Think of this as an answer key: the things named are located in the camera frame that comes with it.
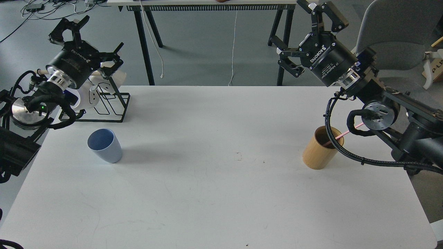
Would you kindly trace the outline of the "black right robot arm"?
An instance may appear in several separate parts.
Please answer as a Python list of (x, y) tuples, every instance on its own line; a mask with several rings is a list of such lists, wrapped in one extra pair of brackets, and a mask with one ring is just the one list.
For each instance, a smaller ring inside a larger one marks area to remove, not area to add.
[[(442, 174), (442, 110), (384, 86), (374, 66), (373, 49), (354, 55), (338, 41), (334, 33), (347, 27), (348, 21), (332, 2), (317, 5), (298, 0), (297, 4), (310, 14), (311, 32), (298, 48), (289, 48), (275, 35), (270, 42), (278, 48), (279, 66), (294, 77), (309, 69), (324, 85), (340, 87), (324, 114), (328, 144), (362, 165), (402, 167), (411, 175), (421, 170)], [(347, 99), (359, 99), (364, 104), (348, 114), (350, 133), (377, 136), (392, 149), (394, 161), (364, 158), (339, 144), (332, 132), (331, 115), (336, 102)]]

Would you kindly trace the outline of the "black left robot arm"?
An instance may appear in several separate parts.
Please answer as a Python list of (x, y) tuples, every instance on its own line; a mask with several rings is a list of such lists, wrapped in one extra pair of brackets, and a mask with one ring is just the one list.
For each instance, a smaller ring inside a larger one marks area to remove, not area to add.
[(89, 21), (62, 18), (49, 33), (49, 41), (62, 47), (46, 70), (26, 71), (9, 90), (1, 91), (1, 183), (18, 176), (38, 153), (38, 139), (47, 129), (63, 129), (98, 104), (99, 76), (111, 84), (123, 65), (120, 43), (113, 52), (100, 52), (81, 38)]

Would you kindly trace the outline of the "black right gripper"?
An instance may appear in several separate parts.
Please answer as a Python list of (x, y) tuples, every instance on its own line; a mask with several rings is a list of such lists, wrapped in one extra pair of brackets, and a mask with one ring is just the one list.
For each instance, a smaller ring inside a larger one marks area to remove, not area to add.
[[(297, 4), (310, 14), (311, 32), (296, 48), (289, 48), (276, 35), (271, 36), (269, 41), (276, 45), (279, 55), (278, 65), (296, 78), (307, 68), (324, 85), (329, 86), (358, 61), (335, 36), (349, 26), (349, 21), (331, 1), (318, 5), (298, 0)], [(331, 30), (325, 30), (323, 14), (331, 21)], [(300, 64), (290, 58), (300, 58)]]

